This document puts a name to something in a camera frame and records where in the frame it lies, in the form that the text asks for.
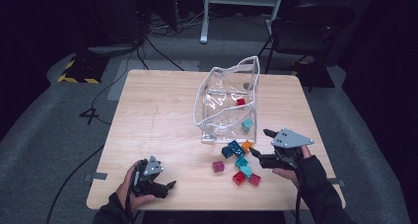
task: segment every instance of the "sleeve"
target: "sleeve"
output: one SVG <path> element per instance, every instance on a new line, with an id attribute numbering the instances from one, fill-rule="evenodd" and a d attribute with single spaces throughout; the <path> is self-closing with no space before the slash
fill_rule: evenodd
<path id="1" fill-rule="evenodd" d="M 326 178 L 326 172 L 316 156 L 304 159 L 297 173 L 301 197 L 311 211 L 316 224 L 355 223 L 342 208 L 338 192 Z"/>
<path id="2" fill-rule="evenodd" d="M 93 224 L 124 224 L 129 223 L 129 219 L 120 204 L 117 194 L 114 192 L 108 198 L 108 204 L 101 207 L 93 219 Z"/>

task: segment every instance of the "clear plastic bag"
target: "clear plastic bag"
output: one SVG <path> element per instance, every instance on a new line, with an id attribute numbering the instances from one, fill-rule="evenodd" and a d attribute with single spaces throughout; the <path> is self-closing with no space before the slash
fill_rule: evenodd
<path id="1" fill-rule="evenodd" d="M 256 142 L 258 75 L 257 56 L 209 72 L 197 92 L 193 112 L 202 143 Z"/>

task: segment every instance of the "cable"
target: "cable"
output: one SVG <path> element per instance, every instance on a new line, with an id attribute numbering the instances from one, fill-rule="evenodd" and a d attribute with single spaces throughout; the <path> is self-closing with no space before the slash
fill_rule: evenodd
<path id="1" fill-rule="evenodd" d="M 126 53 L 131 52 L 132 50 L 134 50 L 136 47 L 138 47 L 138 45 L 141 45 L 144 41 L 144 35 L 146 35 L 147 30 L 148 30 L 148 26 L 145 23 L 140 22 L 139 23 L 139 29 L 142 30 L 140 33 L 140 37 L 138 39 L 135 40 L 131 40 L 128 37 L 114 37 L 112 36 L 106 29 L 105 27 L 102 25 L 102 23 L 99 21 L 99 19 L 96 17 L 95 12 L 93 11 L 93 8 L 91 7 L 91 5 L 89 4 L 89 2 L 87 0 L 83 0 L 84 3 L 86 4 L 87 8 L 89 9 L 90 14 L 92 15 L 92 17 L 95 19 L 96 23 L 99 25 L 99 27 L 102 29 L 102 31 L 104 32 L 104 34 L 118 42 L 118 43 L 129 43 L 132 44 L 132 47 L 126 48 L 126 49 L 119 49 L 119 50 L 112 50 L 112 51 L 93 51 L 90 50 L 89 51 L 91 53 L 93 53 L 95 56 L 97 57 L 114 57 L 114 56 L 119 56 L 119 55 L 123 55 Z"/>
<path id="2" fill-rule="evenodd" d="M 96 101 L 96 99 L 104 92 L 104 91 L 106 91 L 108 88 L 110 88 L 111 86 L 113 86 L 117 81 L 119 81 L 121 78 L 122 78 L 122 76 L 127 72 L 127 70 L 128 70 L 128 65 L 129 65 L 129 60 L 130 60 L 130 58 L 131 58 L 131 56 L 132 56 L 132 53 L 133 53 L 133 51 L 134 50 L 132 50 L 131 52 L 130 52 L 130 54 L 129 54 L 129 57 L 128 57 L 128 59 L 126 60 L 126 67 L 125 67 L 125 70 L 123 71 L 123 73 L 122 74 L 120 74 L 120 76 L 116 79 L 116 80 L 114 80 L 114 82 L 112 82 L 111 84 L 109 84 L 109 85 L 107 85 L 103 90 L 101 90 L 94 98 L 93 98 L 93 100 L 92 100 L 92 104 L 91 104 L 91 107 L 90 107 L 90 109 L 91 110 L 94 110 L 95 109 L 95 101 Z M 98 116 L 96 116 L 96 119 L 98 119 L 99 121 L 101 121 L 101 122 L 103 122 L 103 123 L 106 123 L 106 124 L 111 124 L 110 122 L 106 122 L 106 121 L 103 121 L 103 120 L 101 120 Z"/>
<path id="3" fill-rule="evenodd" d="M 141 56 L 139 56 L 138 48 L 136 48 L 136 54 L 138 55 L 138 58 L 139 58 L 139 60 L 141 60 L 142 64 L 144 64 L 144 67 L 146 69 L 150 69 L 150 68 L 148 68 L 148 65 L 145 63 L 145 57 L 144 57 L 144 60 L 142 60 Z"/>
<path id="4" fill-rule="evenodd" d="M 157 50 L 156 49 L 156 47 L 151 43 L 151 41 L 148 39 L 148 37 L 146 37 L 146 40 L 148 41 L 148 43 L 151 45 L 151 46 L 153 46 L 153 48 L 155 49 L 155 50 Z M 179 70 L 181 70 L 181 71 L 184 71 L 184 69 L 183 68 L 181 68 L 180 66 L 178 66 L 178 64 L 176 64 L 176 63 L 174 63 L 171 59 L 169 59 L 168 57 L 166 57 L 163 53 L 161 53 L 159 50 L 157 50 L 157 52 L 159 52 L 165 59 L 167 59 L 169 62 L 171 62 L 173 65 L 175 65 Z"/>
<path id="5" fill-rule="evenodd" d="M 153 36 L 153 37 L 174 37 L 174 36 L 177 36 L 177 35 L 183 33 L 185 30 L 189 30 L 189 29 L 193 28 L 196 25 L 203 24 L 203 21 L 198 22 L 198 23 L 192 23 L 196 19 L 198 19 L 199 17 L 202 17 L 203 13 L 204 13 L 204 11 L 200 12 L 199 14 L 195 15 L 194 17 L 192 17 L 190 19 L 187 19 L 187 20 L 183 20 L 181 22 L 178 22 L 177 23 L 177 26 L 180 28 L 180 30 L 177 31 L 177 32 L 175 32 L 174 34 L 170 34 L 173 30 L 167 24 L 163 24 L 163 25 L 151 24 L 150 25 L 150 30 L 151 31 L 149 32 L 149 34 L 151 36 Z M 166 32 L 165 33 L 155 33 L 155 32 L 153 32 L 154 30 L 160 30 L 160 29 L 165 29 Z"/>
<path id="6" fill-rule="evenodd" d="M 52 204 L 49 208 L 49 212 L 48 212 L 48 216 L 46 217 L 46 224 L 49 223 L 49 220 L 51 218 L 52 215 L 52 210 L 53 207 L 55 206 L 56 201 L 58 200 L 58 196 L 59 194 L 61 194 L 62 190 L 64 189 L 65 185 L 67 185 L 68 181 L 70 181 L 71 177 L 73 177 L 73 175 L 85 164 L 87 163 L 92 157 L 94 157 L 97 153 L 99 153 L 103 148 L 105 147 L 105 145 L 102 145 L 98 150 L 96 150 L 94 153 L 92 153 L 92 155 L 90 155 L 87 159 L 85 159 L 76 169 L 74 169 L 74 171 L 70 174 L 70 176 L 67 177 L 67 179 L 65 180 L 65 182 L 62 184 L 61 188 L 59 189 L 58 193 L 56 194 L 55 198 L 52 201 Z"/>
<path id="7" fill-rule="evenodd" d="M 142 52 L 144 53 L 144 61 L 145 61 L 145 58 L 147 57 L 147 54 L 145 53 L 144 44 L 142 44 Z"/>
<path id="8" fill-rule="evenodd" d="M 296 196 L 296 211 L 295 211 L 295 223 L 301 223 L 301 189 L 298 188 L 298 194 Z"/>

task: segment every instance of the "black office chair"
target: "black office chair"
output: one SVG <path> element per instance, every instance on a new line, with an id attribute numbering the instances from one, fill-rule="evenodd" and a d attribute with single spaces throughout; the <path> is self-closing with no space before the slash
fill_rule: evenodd
<path id="1" fill-rule="evenodd" d="M 354 16 L 354 10 L 343 0 L 299 0 L 299 4 L 286 10 L 282 18 L 275 19 L 271 24 L 271 36 L 258 53 L 260 57 L 264 49 L 270 49 L 264 73 L 268 73 L 273 51 L 304 55 L 299 61 L 308 55 L 312 56 L 311 92 L 320 72 L 326 69 L 324 61 L 335 34 L 347 26 Z"/>

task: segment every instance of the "person's right hand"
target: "person's right hand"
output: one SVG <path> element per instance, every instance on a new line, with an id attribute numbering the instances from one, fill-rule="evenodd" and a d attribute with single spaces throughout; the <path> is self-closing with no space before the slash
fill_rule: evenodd
<path id="1" fill-rule="evenodd" d="M 302 146 L 302 153 L 304 154 L 304 159 L 307 159 L 312 156 L 310 149 L 307 146 Z M 282 178 L 290 180 L 295 184 L 296 187 L 299 187 L 298 177 L 296 176 L 295 172 L 292 170 L 284 170 L 281 168 L 274 168 L 272 170 L 274 174 L 279 175 Z"/>

